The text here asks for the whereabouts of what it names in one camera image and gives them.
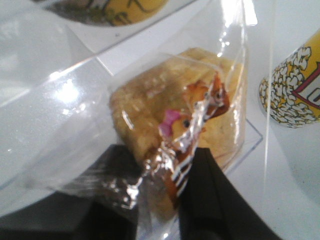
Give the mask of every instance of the cartoon character print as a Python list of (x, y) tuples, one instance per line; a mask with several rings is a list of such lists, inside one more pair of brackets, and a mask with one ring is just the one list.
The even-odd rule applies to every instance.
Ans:
[(163, 180), (174, 205), (187, 185), (199, 134), (204, 131), (204, 122), (225, 113), (230, 105), (225, 86), (218, 75), (210, 86), (201, 80), (186, 86), (182, 97), (192, 114), (167, 109), (163, 122), (158, 126), (163, 139), (161, 157), (169, 156), (173, 161), (171, 171), (164, 175)]
[[(306, 82), (303, 71), (308, 67), (311, 48), (302, 46), (279, 64), (271, 76), (270, 116), (283, 126), (298, 128), (313, 123), (316, 116), (304, 102), (297, 101), (295, 91)], [(265, 110), (268, 108), (269, 78), (259, 86), (259, 98)]]

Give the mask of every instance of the black object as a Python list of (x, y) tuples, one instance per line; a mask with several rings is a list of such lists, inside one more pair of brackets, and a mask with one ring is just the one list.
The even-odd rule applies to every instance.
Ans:
[[(128, 210), (117, 205), (112, 209), (105, 207), (111, 207), (110, 199), (117, 199), (121, 192), (106, 190), (109, 196), (113, 194), (111, 197), (95, 194), (105, 180), (118, 179), (121, 184), (121, 179), (125, 179), (125, 183), (134, 184), (140, 174), (141, 170), (128, 149), (112, 145), (87, 171), (62, 189), (77, 195), (84, 191), (84, 196), (91, 197), (56, 192), (3, 216), (0, 218), (0, 240), (134, 240), (138, 209)], [(87, 178), (94, 183), (90, 187)]]
[(195, 152), (179, 216), (182, 240), (280, 240), (232, 186), (208, 148)]
[(134, 240), (135, 232), (101, 204), (62, 193), (0, 218), (0, 240)]

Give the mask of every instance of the yellow cup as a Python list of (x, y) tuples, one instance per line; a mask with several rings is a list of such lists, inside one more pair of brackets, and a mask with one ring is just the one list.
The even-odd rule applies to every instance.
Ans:
[(85, 24), (123, 26), (157, 13), (168, 0), (62, 0), (49, 9)]
[[(268, 80), (259, 86), (265, 110)], [(281, 125), (298, 128), (320, 122), (320, 30), (273, 70), (270, 92), (270, 115)]]

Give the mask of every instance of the popcorn print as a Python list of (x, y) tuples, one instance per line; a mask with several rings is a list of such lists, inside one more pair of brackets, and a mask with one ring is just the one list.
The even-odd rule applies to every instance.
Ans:
[[(302, 46), (272, 73), (270, 115), (286, 127), (297, 128), (317, 120), (317, 116), (309, 106), (296, 102), (297, 97), (292, 94), (305, 81), (301, 71), (308, 67), (311, 54), (310, 47)], [(268, 88), (268, 77), (266, 77), (259, 86), (259, 98), (265, 109), (268, 107)]]

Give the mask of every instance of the white surface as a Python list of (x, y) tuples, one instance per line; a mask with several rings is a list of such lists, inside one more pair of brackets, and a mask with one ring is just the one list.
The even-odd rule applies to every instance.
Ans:
[[(83, 44), (90, 49), (94, 53), (102, 53), (103, 51), (107, 50), (108, 48), (112, 48), (117, 45), (121, 41), (125, 41), (127, 38), (134, 36), (137, 32), (144, 30), (153, 24), (157, 24), (163, 18), (170, 16), (172, 12), (178, 11), (180, 8), (187, 6), (188, 4), (194, 2), (195, 0), (170, 0), (168, 1), (164, 7), (157, 12), (151, 18), (148, 18), (144, 21), (138, 22), (133, 25), (121, 26), (121, 27), (101, 27), (101, 26), (92, 26), (92, 25), (85, 25), (79, 22), (70, 21), (68, 23), (69, 28), (79, 37), (79, 39), (83, 42)], [(191, 18), (195, 12), (188, 11), (188, 14), (183, 15), (184, 19), (181, 19), (180, 25)], [(179, 28), (179, 22), (175, 22), (174, 26), (175, 29)], [(161, 32), (164, 37), (167, 35), (166, 31)], [(136, 47), (144, 46), (145, 43), (148, 43), (148, 36), (147, 38), (140, 38), (139, 40), (143, 40), (143, 43), (138, 42), (136, 43)]]
[(182, 11), (168, 16), (130, 39), (121, 42), (116, 47), (103, 52), (98, 56), (99, 61), (111, 75), (118, 74), (150, 50), (157, 49), (179, 31), (186, 22), (190, 21), (207, 2), (207, 0), (203, 0), (191, 3)]
[[(254, 1), (258, 25), (248, 29), (247, 118), (266, 136), (266, 116), (258, 104), (258, 85), (269, 69), (274, 35), (275, 67), (320, 27), (320, 1)], [(284, 240), (320, 239), (320, 124), (300, 129), (271, 121), (265, 143), (238, 166), (229, 179), (262, 219)]]

